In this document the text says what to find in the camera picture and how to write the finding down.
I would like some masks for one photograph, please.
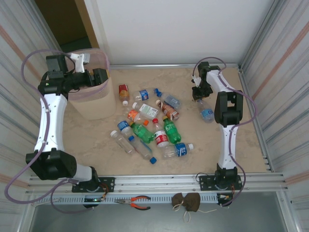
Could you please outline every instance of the green bottle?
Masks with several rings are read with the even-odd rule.
[[[130,127],[133,132],[146,144],[150,143],[155,138],[155,134],[148,131],[143,125],[130,122]]]
[[[166,132],[166,135],[169,138],[169,141],[172,144],[176,144],[180,142],[182,140],[182,137],[178,133],[177,128],[175,127],[175,124],[171,120],[169,120],[167,116],[163,117],[163,121],[164,121],[164,130]]]

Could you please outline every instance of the bottle cap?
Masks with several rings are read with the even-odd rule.
[[[190,151],[193,150],[194,146],[193,144],[188,144]]]
[[[150,163],[155,164],[156,163],[156,158],[152,157],[149,161],[150,161]]]
[[[111,137],[114,135],[114,134],[116,134],[117,133],[117,131],[115,130],[113,130],[112,132],[111,132]]]
[[[132,108],[135,109],[136,105],[137,105],[137,102],[133,103]]]

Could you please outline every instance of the white bottle cap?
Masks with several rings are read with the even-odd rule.
[[[112,132],[111,132],[111,137],[114,135],[114,134],[116,134],[117,133],[117,131],[115,130],[113,130]]]
[[[194,146],[193,144],[188,144],[190,151],[193,150]]]
[[[135,109],[136,105],[137,105],[137,102],[133,103],[132,108]]]

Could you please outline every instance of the blue bottle cap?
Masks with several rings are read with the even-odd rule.
[[[150,161],[150,163],[155,164],[156,158],[155,158],[155,157],[152,157],[149,161]]]

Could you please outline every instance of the marble surface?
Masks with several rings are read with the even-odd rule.
[[[110,137],[117,126],[114,119],[122,113],[123,107],[117,101],[114,116],[101,120],[88,121],[69,103],[65,112],[63,141],[66,152],[76,157],[78,163],[94,166],[99,175],[129,174],[195,174],[199,172],[213,173],[220,156],[221,135],[215,122],[206,124],[201,119],[197,104],[192,101],[193,84],[190,82],[192,69],[133,69],[112,70],[111,78],[114,93],[118,98],[118,85],[128,84],[132,93],[147,87],[157,87],[162,92],[169,92],[182,101],[180,118],[175,125],[182,136],[182,142],[193,143],[195,149],[183,157],[163,159],[155,142],[150,148],[157,163],[152,165],[140,154],[128,155]],[[237,69],[227,68],[224,77],[236,89],[241,89]],[[155,107],[155,100],[147,103]],[[214,108],[216,94],[206,101]],[[163,113],[158,115],[162,123]],[[250,118],[246,101],[242,122]],[[152,123],[147,126],[152,130]],[[255,134],[253,124],[241,126],[237,132],[236,159],[246,172],[265,172],[263,157]]]

